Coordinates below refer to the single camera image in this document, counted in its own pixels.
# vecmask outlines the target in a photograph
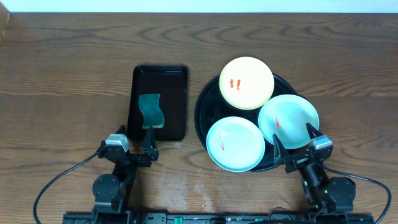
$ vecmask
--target tabletop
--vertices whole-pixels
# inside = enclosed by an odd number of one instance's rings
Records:
[[[261,59],[313,103],[320,130],[335,144],[325,164],[385,183],[393,199],[383,223],[394,223],[397,46],[397,14],[11,14],[0,46],[0,223],[33,223],[40,190],[127,123],[137,65],[189,68],[187,129],[182,142],[159,143],[159,160],[138,170],[131,206],[196,213],[305,208],[298,172],[225,171],[197,137],[201,90],[242,56]],[[93,159],[56,181],[39,203],[41,221],[91,212],[92,184],[112,169]],[[376,219],[385,190],[354,181],[354,212]]]

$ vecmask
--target sponge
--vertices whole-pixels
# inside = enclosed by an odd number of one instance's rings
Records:
[[[164,115],[159,106],[160,94],[143,94],[139,95],[138,107],[144,115],[143,129],[148,129],[151,126],[153,128],[163,128]]]

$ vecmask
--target white wall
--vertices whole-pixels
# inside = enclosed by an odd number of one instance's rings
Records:
[[[398,0],[0,0],[10,12],[397,13]]]

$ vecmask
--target red mark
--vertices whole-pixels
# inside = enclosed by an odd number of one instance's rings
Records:
[[[238,80],[238,85],[236,87],[237,90],[239,90],[239,86],[241,85],[241,80]]]
[[[220,146],[221,146],[222,150],[224,151],[224,143],[221,141],[221,137],[219,138],[219,140],[220,140]]]
[[[278,117],[276,117],[276,126],[277,126],[278,128],[280,128],[280,124],[279,124],[279,121],[278,121]]]

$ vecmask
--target wire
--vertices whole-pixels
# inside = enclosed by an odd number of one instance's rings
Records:
[[[52,185],[56,180],[58,180],[59,178],[61,178],[63,175],[75,170],[76,168],[79,168],[80,166],[84,165],[86,162],[90,161],[92,158],[94,158],[95,156],[97,156],[98,153],[94,153],[92,156],[90,156],[89,158],[87,158],[86,160],[84,160],[83,162],[75,165],[74,167],[65,170],[64,172],[62,172],[61,174],[59,174],[58,176],[54,177],[54,179],[52,179],[43,189],[42,191],[39,193],[39,195],[36,198],[35,204],[33,205],[33,216],[35,217],[35,221],[37,224],[41,224],[38,216],[37,216],[37,204],[39,203],[39,200],[41,198],[41,196],[43,195],[43,193],[48,189],[48,187],[50,187],[50,185]]]
[[[269,220],[271,219],[272,213],[273,213],[275,210],[277,210],[277,209],[283,209],[283,210],[285,210],[285,212],[286,212],[286,214],[289,216],[289,218],[290,218],[291,220],[294,220],[294,218],[289,214],[289,212],[288,212],[285,208],[282,208],[282,207],[276,207],[276,208],[272,209],[272,210],[270,211],[270,213],[268,214],[268,219],[269,219]]]
[[[392,195],[391,195],[390,189],[389,189],[387,186],[385,186],[383,183],[380,183],[380,182],[378,182],[378,181],[376,181],[376,180],[372,180],[372,179],[370,179],[370,178],[361,177],[361,176],[354,175],[354,174],[348,174],[348,173],[344,173],[344,172],[340,172],[340,171],[337,171],[337,170],[333,170],[333,169],[327,168],[325,165],[323,165],[323,164],[320,163],[320,162],[317,162],[317,164],[318,164],[322,169],[325,169],[325,170],[327,170],[327,171],[329,171],[329,172],[332,172],[332,173],[335,173],[335,174],[338,174],[338,175],[345,175],[345,176],[347,176],[347,177],[357,178],[357,179],[359,179],[359,180],[365,180],[365,181],[368,181],[368,182],[370,182],[370,183],[377,184],[378,186],[381,186],[382,188],[384,188],[384,189],[386,190],[386,192],[387,192],[387,195],[388,195],[387,204],[386,204],[386,206],[384,207],[384,210],[383,210],[383,212],[381,213],[380,217],[376,220],[376,222],[375,222],[374,224],[379,224],[379,223],[381,222],[381,220],[382,220],[382,219],[384,218],[384,216],[386,215],[388,209],[390,208],[390,204],[391,204]]]

